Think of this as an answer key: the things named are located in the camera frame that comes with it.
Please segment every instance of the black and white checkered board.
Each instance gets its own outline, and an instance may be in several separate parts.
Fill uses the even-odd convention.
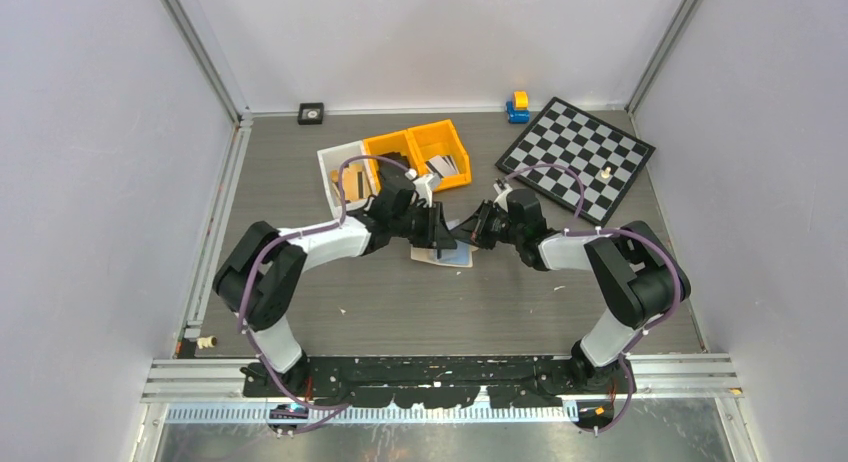
[[[603,226],[653,153],[652,145],[554,97],[495,166],[506,173],[540,162],[571,168],[586,187],[580,217]],[[542,168],[516,178],[560,205],[577,208],[577,182],[560,170]]]

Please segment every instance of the yellow storage bin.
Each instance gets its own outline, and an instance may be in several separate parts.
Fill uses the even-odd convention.
[[[369,137],[363,141],[365,143],[365,153],[371,155],[385,155],[390,152],[398,152],[400,155],[409,160],[411,168],[415,169],[419,174],[426,173],[427,166],[424,165],[424,159],[421,158],[421,153],[418,147],[412,141],[412,137],[407,130],[392,132],[391,134],[379,135],[377,137]],[[369,160],[371,164],[371,172],[377,174],[377,161]],[[374,177],[377,192],[380,191],[380,178]]]
[[[407,132],[411,136],[412,143],[417,146],[422,161],[423,171],[416,169],[419,174],[430,172],[426,162],[437,155],[450,155],[456,162],[459,174],[445,177],[434,192],[471,183],[471,159],[468,158],[468,152],[462,146],[450,119],[412,127],[407,129]]]

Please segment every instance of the wood grain surface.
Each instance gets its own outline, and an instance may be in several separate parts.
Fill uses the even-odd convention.
[[[624,112],[600,118],[632,132]],[[500,113],[329,115],[323,125],[299,126],[294,117],[256,119],[221,261],[245,229],[266,220],[300,227],[329,220],[318,160],[319,149],[413,125],[450,118],[472,163],[473,183],[436,194],[450,219],[465,219],[480,202],[494,198],[502,176],[497,158],[524,125]],[[572,213],[540,196],[548,223],[588,228]],[[668,243],[656,196],[643,171],[622,201],[610,227],[646,221]],[[288,316],[292,331],[312,355],[564,354],[592,329],[605,309],[589,272],[537,272],[524,266],[510,246],[474,253],[474,267],[436,267],[409,258],[409,243],[393,240],[366,257],[335,261],[300,279]],[[218,346],[200,356],[252,355],[235,333],[235,318],[213,294],[202,332]],[[688,302],[651,331],[635,352],[699,352]]]

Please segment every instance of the chess square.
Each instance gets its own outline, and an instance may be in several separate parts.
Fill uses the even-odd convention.
[[[583,211],[579,216],[603,226],[654,150],[653,146],[554,98],[495,165],[506,173],[537,163],[570,167],[585,187]],[[610,177],[604,179],[602,171],[607,168]],[[579,203],[577,183],[561,170],[539,168],[519,175],[516,180],[571,210]]]

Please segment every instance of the blue and yellow object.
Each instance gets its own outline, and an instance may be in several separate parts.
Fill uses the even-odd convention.
[[[530,111],[527,110],[527,92],[517,90],[512,93],[512,100],[506,101],[506,119],[510,124],[526,124],[530,121]]]

